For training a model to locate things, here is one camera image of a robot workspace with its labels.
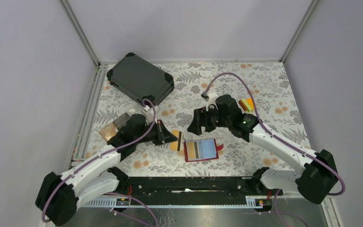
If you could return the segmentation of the gold credit card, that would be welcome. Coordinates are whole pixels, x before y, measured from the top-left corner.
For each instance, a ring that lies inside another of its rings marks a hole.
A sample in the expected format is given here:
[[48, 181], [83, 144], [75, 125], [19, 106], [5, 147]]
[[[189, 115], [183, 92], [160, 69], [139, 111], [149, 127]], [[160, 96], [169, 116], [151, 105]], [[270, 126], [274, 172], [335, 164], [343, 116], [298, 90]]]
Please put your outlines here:
[[186, 143], [188, 160], [196, 160], [200, 158], [199, 142], [189, 141]]
[[183, 148], [183, 132], [178, 130], [172, 130], [172, 134], [177, 138], [177, 140], [170, 143], [170, 150], [181, 151]]

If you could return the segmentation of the red leather card holder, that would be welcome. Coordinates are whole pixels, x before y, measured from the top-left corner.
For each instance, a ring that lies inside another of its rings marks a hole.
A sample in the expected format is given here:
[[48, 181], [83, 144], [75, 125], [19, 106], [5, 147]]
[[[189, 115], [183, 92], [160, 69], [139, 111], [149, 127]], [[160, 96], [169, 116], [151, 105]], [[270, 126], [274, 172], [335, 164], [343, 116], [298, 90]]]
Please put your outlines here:
[[218, 145], [215, 139], [191, 140], [191, 141], [199, 142], [200, 158], [196, 160], [188, 160], [186, 143], [189, 141], [185, 141], [183, 145], [184, 145], [184, 154], [186, 162], [198, 162], [198, 161], [219, 159], [219, 151], [221, 151], [224, 148], [224, 145], [223, 144]]

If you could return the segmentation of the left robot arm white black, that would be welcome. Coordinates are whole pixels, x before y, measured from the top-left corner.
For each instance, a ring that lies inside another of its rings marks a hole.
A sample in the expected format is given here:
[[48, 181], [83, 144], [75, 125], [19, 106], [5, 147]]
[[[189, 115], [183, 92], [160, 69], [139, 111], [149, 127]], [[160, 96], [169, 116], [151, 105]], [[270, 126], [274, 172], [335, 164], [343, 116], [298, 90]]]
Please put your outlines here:
[[61, 174], [50, 172], [44, 177], [35, 201], [42, 211], [42, 221], [62, 226], [96, 197], [108, 192], [123, 194], [127, 180], [108, 169], [132, 154], [139, 143], [158, 146], [177, 140], [161, 120], [147, 124], [144, 115], [132, 115], [100, 151], [70, 170]]

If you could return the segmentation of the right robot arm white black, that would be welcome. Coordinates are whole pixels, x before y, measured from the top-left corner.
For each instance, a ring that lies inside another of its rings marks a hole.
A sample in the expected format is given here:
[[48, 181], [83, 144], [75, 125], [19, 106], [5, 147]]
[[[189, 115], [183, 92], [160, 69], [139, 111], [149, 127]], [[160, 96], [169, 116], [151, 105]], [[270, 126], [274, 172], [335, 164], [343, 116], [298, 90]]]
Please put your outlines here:
[[235, 137], [274, 153], [285, 161], [291, 171], [263, 167], [253, 176], [256, 194], [263, 195], [270, 189], [299, 192], [306, 200], [321, 204], [338, 182], [337, 167], [333, 155], [302, 148], [266, 125], [253, 114], [243, 113], [230, 95], [204, 92], [201, 95], [206, 106], [195, 109], [187, 131], [201, 135], [216, 128], [227, 128]]

